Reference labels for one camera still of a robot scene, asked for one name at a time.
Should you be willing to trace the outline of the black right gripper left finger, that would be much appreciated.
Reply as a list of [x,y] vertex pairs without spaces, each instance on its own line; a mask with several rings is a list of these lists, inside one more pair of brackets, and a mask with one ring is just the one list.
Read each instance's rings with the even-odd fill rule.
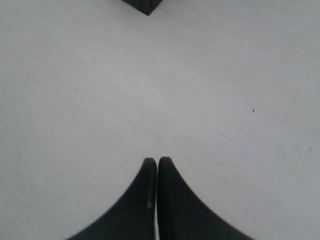
[[71,240],[154,240],[157,164],[145,158],[124,194]]

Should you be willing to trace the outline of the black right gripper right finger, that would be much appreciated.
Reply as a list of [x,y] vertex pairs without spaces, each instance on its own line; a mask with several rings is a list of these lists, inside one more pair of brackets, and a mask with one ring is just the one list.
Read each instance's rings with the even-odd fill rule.
[[158,164],[157,222],[161,240],[252,239],[208,208],[168,156]]

